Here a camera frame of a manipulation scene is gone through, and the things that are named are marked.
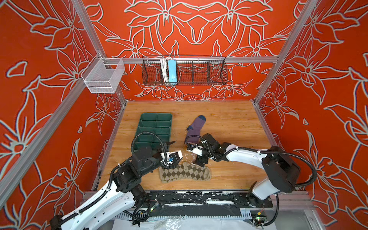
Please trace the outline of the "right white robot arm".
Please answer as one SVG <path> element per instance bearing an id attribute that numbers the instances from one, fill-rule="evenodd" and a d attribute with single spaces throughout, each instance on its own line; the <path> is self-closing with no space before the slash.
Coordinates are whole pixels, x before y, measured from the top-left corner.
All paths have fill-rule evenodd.
<path id="1" fill-rule="evenodd" d="M 317 179 L 315 166 L 305 158 L 284 152 L 277 146 L 269 149 L 252 149 L 240 147 L 232 143 L 220 144 L 212 135 L 188 135 L 185 139 L 187 151 L 197 155 L 195 164 L 203 167 L 209 159 L 215 162 L 238 162 L 252 165 L 263 170 L 267 178 L 255 182 L 250 190 L 250 196 L 265 200 L 273 194 L 291 193 L 297 187 L 312 185 Z M 305 163 L 311 170 L 311 177 L 303 183 L 298 183 L 301 168 L 293 160 Z"/>

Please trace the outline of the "green plastic divider tray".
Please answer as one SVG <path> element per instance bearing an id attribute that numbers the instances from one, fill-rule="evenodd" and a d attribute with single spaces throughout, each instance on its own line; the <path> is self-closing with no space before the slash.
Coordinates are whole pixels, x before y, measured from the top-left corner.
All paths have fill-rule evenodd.
<path id="1" fill-rule="evenodd" d="M 173 115 L 170 113 L 142 113 L 135 136 L 142 132 L 151 132 L 157 135 L 163 143 L 170 142 Z M 142 147 L 150 146 L 153 150 L 159 148 L 160 142 L 150 134 L 139 136 L 133 146 L 134 152 Z"/>

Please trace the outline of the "purple sock with yellow cuff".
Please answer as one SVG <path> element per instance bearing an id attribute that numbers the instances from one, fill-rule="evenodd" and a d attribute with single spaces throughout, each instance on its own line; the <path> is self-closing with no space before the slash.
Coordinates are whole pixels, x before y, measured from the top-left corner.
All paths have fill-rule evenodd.
<path id="1" fill-rule="evenodd" d="M 205 125 L 206 118 L 203 115 L 198 116 L 194 122 L 188 126 L 186 140 L 188 143 L 197 144 L 200 139 L 196 136 L 200 136 L 200 131 L 202 127 Z"/>

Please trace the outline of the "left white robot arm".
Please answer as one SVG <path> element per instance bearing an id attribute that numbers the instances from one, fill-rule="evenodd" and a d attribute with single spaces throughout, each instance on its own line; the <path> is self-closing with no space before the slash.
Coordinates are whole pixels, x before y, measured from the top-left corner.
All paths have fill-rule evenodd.
<path id="1" fill-rule="evenodd" d="M 159 142 L 157 148 L 144 146 L 135 149 L 136 140 L 150 135 Z M 141 179 L 157 168 L 174 169 L 183 158 L 180 150 L 169 151 L 171 142 L 153 132 L 144 131 L 131 143 L 131 157 L 119 164 L 110 173 L 108 182 L 82 205 L 67 215 L 56 215 L 50 220 L 53 230 L 96 230 L 117 214 L 140 204 L 149 206 Z"/>

